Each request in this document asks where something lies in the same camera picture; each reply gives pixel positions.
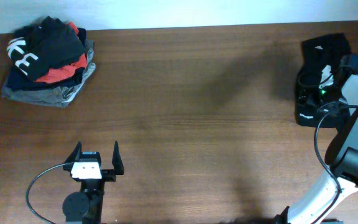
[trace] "white wall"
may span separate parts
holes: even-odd
[[[0,0],[0,33],[50,15],[85,29],[358,20],[358,0]]]

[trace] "wooden tabletop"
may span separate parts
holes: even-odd
[[[313,128],[295,123],[300,43],[344,32],[358,54],[358,22],[90,31],[96,71],[65,108],[0,94],[0,223],[41,223],[25,190],[81,141],[110,169],[114,141],[126,168],[107,183],[105,223],[218,223],[273,217],[296,202],[322,167]],[[0,88],[9,71],[0,35]],[[320,134],[321,152],[335,130]],[[61,169],[30,201],[57,223],[80,189]],[[358,193],[329,217],[358,223]]]

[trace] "cable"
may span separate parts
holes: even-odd
[[[53,166],[53,167],[51,167],[51,168],[49,168],[49,169],[43,171],[42,173],[40,173],[37,177],[35,177],[35,178],[31,181],[31,183],[30,183],[30,185],[29,185],[29,187],[27,188],[27,191],[26,191],[26,193],[25,193],[25,201],[27,202],[27,206],[28,206],[28,208],[30,209],[30,211],[31,211],[32,213],[34,213],[34,215],[36,215],[38,218],[40,218],[41,220],[43,220],[43,221],[45,221],[45,222],[47,222],[47,223],[49,223],[49,224],[56,224],[56,223],[54,223],[54,222],[52,222],[52,221],[50,221],[50,220],[44,218],[43,216],[41,216],[40,214],[38,214],[38,213],[32,208],[32,206],[31,206],[31,204],[30,204],[30,200],[29,200],[30,189],[31,189],[31,187],[33,186],[33,184],[35,183],[35,181],[37,181],[38,178],[40,178],[41,176],[43,176],[43,175],[46,174],[47,172],[49,172],[49,171],[51,171],[51,170],[53,170],[53,169],[55,169],[55,168],[58,168],[58,167],[61,167],[61,166],[64,166],[64,165],[69,165],[69,164],[72,164],[72,162],[55,165],[55,166]]]
[[[330,103],[326,103],[325,105],[323,106],[320,106],[321,107],[324,107],[328,104],[331,104],[333,102],[330,102]],[[323,158],[321,157],[320,155],[320,152],[318,150],[318,131],[320,129],[320,126],[321,126],[321,123],[324,121],[324,119],[336,112],[336,111],[340,111],[340,110],[345,110],[345,109],[350,109],[350,108],[355,108],[355,109],[358,109],[358,105],[346,105],[346,106],[343,106],[343,107],[339,107],[338,110],[331,110],[331,111],[328,111],[326,114],[324,114],[324,116],[320,119],[315,131],[314,131],[314,151],[316,153],[316,156],[317,156],[317,159],[320,161],[320,164],[323,166],[324,170],[329,174],[329,176],[335,181],[335,184],[336,184],[336,195],[333,199],[333,201],[331,202],[331,204],[328,205],[328,207],[322,212],[322,214],[311,224],[315,224],[317,223],[320,218],[324,217],[325,214],[327,214],[327,212],[335,205],[335,203],[337,202],[340,194],[342,193],[342,188],[341,188],[341,184],[339,183],[338,179],[335,177],[335,175],[331,172],[331,170],[329,169],[329,167],[327,166],[327,164],[323,161]]]
[[[323,109],[324,107],[326,107],[326,106],[328,106],[328,105],[332,105],[332,104],[339,104],[339,102],[338,102],[338,101],[331,101],[331,102],[329,102],[329,103],[325,103],[325,104],[321,105],[319,108],[317,108],[317,112],[318,112],[319,110]]]
[[[321,84],[324,84],[326,83],[332,76],[333,74],[330,74],[326,79],[324,79],[321,83],[319,83],[318,85],[305,85],[301,82],[301,78],[306,75],[307,73],[311,73],[309,71],[305,71],[305,72],[302,72],[301,74],[299,74],[298,76],[298,84],[299,86],[303,87],[303,88],[317,88],[319,87]]]

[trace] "folded clothes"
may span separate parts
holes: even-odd
[[[49,68],[77,62],[85,52],[75,31],[59,19],[47,17],[39,27],[17,30],[21,35],[9,42],[8,56],[29,80],[45,75]]]
[[[78,35],[79,30],[74,25],[73,22],[69,22],[68,25],[74,30],[75,34]],[[66,78],[70,78],[74,75],[77,68],[86,67],[86,57],[85,54],[80,56],[80,59],[77,62],[65,65],[62,68],[54,69],[50,68],[48,73],[36,80],[36,82],[45,82],[45,83],[55,83],[62,81]]]
[[[18,35],[27,35],[33,29],[34,29],[33,26],[23,27],[22,29],[15,31],[14,37],[17,37]],[[77,37],[85,47],[86,30],[84,28],[77,28],[77,29],[78,29]],[[84,63],[86,63],[86,60],[84,60],[83,58],[80,63],[81,63],[80,65],[83,65]],[[51,83],[53,85],[50,85],[49,82],[42,82],[42,83],[32,82],[20,70],[18,70],[17,67],[12,66],[11,72],[9,73],[7,86],[9,88],[12,88],[12,90],[42,90],[44,88],[51,89],[51,88],[56,88],[58,86],[74,86],[81,83],[82,81],[83,69],[81,67],[85,68],[85,66],[78,66],[78,68],[74,69],[74,74],[72,76],[67,75],[66,79],[64,80],[60,79],[59,81],[57,81],[57,83]]]
[[[94,55],[93,41],[86,40],[85,47],[87,49],[87,66],[81,76],[82,83],[70,87],[58,86],[51,89],[35,91],[14,91],[12,88],[8,87],[7,79],[1,89],[2,97],[34,105],[56,106],[60,108],[68,106],[73,101],[76,94],[81,90],[85,81],[92,75],[92,73],[96,69],[95,63],[91,62]]]
[[[7,86],[12,90],[44,90],[52,89],[59,86],[75,86],[82,82],[82,73],[84,68],[78,68],[75,70],[75,74],[56,83],[44,83],[44,82],[33,82],[29,80],[23,73],[17,69],[15,66],[12,66],[9,76],[7,78]]]

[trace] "gray fabric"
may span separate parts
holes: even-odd
[[[30,103],[34,105],[56,106],[60,108],[67,107],[73,101],[74,96],[80,91],[84,82],[96,70],[95,63],[91,62],[94,56],[93,40],[86,40],[85,48],[87,50],[86,53],[87,66],[83,72],[83,78],[81,84],[71,87],[65,87],[65,86],[56,87],[51,90],[12,91],[9,87],[6,86],[7,83],[7,79],[6,79],[1,88],[2,97],[10,100],[16,100],[23,103]]]

